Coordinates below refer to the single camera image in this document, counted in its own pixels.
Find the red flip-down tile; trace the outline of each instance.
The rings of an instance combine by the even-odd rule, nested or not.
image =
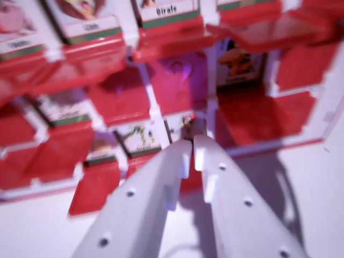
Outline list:
[[[326,13],[336,18],[344,18],[344,2],[343,0],[334,1],[304,1],[307,8]]]
[[[90,87],[88,96],[108,126],[149,118],[145,85],[135,67],[127,67]]]
[[[207,25],[207,29],[220,38],[232,38],[247,52],[256,54],[325,40],[333,34],[333,25],[327,17],[299,9],[278,17],[260,17],[253,23],[233,20]]]
[[[125,68],[126,46],[119,37],[105,42],[96,40],[81,46],[70,46],[65,48],[65,52],[65,60],[48,65],[32,80],[31,93],[51,94],[94,85]]]
[[[185,53],[147,63],[150,82],[162,114],[203,109],[207,102],[207,58]]]
[[[195,170],[194,153],[191,156],[189,178],[182,179],[180,193],[202,188],[202,172]]]
[[[101,210],[108,195],[119,185],[120,170],[116,162],[84,167],[84,172],[69,208],[71,216]]]
[[[222,148],[235,147],[236,144],[219,110],[215,114],[215,140]]]
[[[37,148],[29,148],[9,152],[4,160],[0,160],[0,189],[10,190],[31,184],[31,179],[25,178],[24,172],[36,151]]]
[[[25,176],[44,183],[71,178],[75,165],[86,160],[94,138],[90,125],[85,125],[75,124],[70,131],[64,126],[55,128],[48,141],[39,146]]]
[[[26,93],[27,84],[46,65],[41,53],[0,62],[0,106]]]
[[[276,83],[280,91],[321,83],[340,46],[341,39],[334,38],[325,44],[297,46],[285,50]]]
[[[219,103],[237,145],[278,139],[302,131],[315,99],[308,92],[281,98],[250,96]]]
[[[137,170],[139,170],[144,164],[146,164],[152,157],[154,157],[156,153],[143,155],[139,157],[134,157],[128,161],[129,168],[125,175],[125,178],[128,179],[132,176]]]
[[[201,17],[141,30],[133,53],[136,62],[148,62],[187,52],[199,51],[215,44],[215,37],[203,26]]]
[[[0,146],[20,144],[34,140],[35,129],[12,103],[0,107]]]

